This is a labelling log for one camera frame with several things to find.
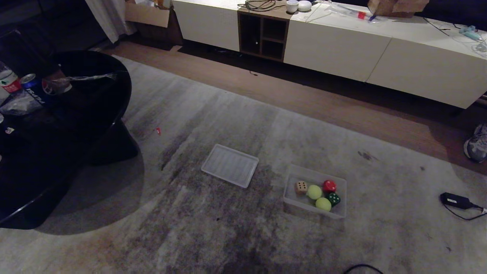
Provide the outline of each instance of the blue soda can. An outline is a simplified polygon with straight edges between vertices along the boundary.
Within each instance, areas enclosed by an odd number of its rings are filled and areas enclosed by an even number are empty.
[[[35,74],[27,74],[20,79],[22,88],[44,107],[51,107],[57,103],[55,90],[43,79]]]

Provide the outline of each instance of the yellow ball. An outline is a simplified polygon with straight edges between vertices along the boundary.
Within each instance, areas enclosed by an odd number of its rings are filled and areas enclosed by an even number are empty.
[[[308,195],[308,197],[310,197],[313,200],[320,198],[321,194],[323,194],[323,191],[317,185],[310,185],[308,187],[308,192],[306,193],[306,195]]]
[[[328,200],[327,198],[319,198],[318,200],[316,200],[315,205],[317,208],[323,209],[326,211],[330,211],[332,209],[332,204],[331,204],[330,200]]]

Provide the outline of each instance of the carpet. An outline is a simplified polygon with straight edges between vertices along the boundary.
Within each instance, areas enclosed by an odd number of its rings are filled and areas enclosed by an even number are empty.
[[[123,121],[141,153],[83,169],[36,230],[0,230],[3,269],[341,273],[358,263],[385,273],[487,269],[487,217],[462,221],[438,200],[451,192],[487,206],[487,177],[119,59],[133,85]],[[200,170],[217,143],[259,158],[247,189]],[[346,218],[284,204],[290,164],[346,179]]]

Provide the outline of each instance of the dice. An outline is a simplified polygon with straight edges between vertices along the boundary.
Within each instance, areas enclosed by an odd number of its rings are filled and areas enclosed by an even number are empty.
[[[308,184],[305,181],[299,181],[294,185],[294,191],[297,194],[306,194],[308,192]]]
[[[331,192],[329,193],[326,198],[328,200],[330,200],[331,204],[332,204],[332,207],[338,205],[341,201],[340,199],[340,196],[338,196],[338,194],[336,194],[335,192]]]
[[[337,190],[337,185],[335,184],[335,182],[331,180],[326,180],[323,183],[323,192],[331,193],[331,192],[335,192],[336,190]]]

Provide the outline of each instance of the charger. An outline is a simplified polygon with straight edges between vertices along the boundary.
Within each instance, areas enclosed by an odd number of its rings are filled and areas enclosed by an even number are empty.
[[[455,194],[445,192],[445,193],[440,195],[440,201],[443,204],[443,206],[445,206],[446,209],[448,209],[455,216],[462,218],[463,220],[470,221],[470,220],[476,219],[478,217],[482,217],[484,215],[487,215],[487,209],[484,209],[483,207],[480,207],[480,206],[470,202],[470,199],[468,199],[467,197],[463,197],[463,196],[459,196],[459,195],[455,195]],[[463,209],[463,210],[467,210],[470,208],[478,208],[478,209],[482,210],[482,213],[478,216],[473,217],[473,218],[464,218],[464,217],[456,214],[455,212],[451,211],[451,209],[449,209],[447,206],[452,206],[452,207],[456,207],[456,208]]]

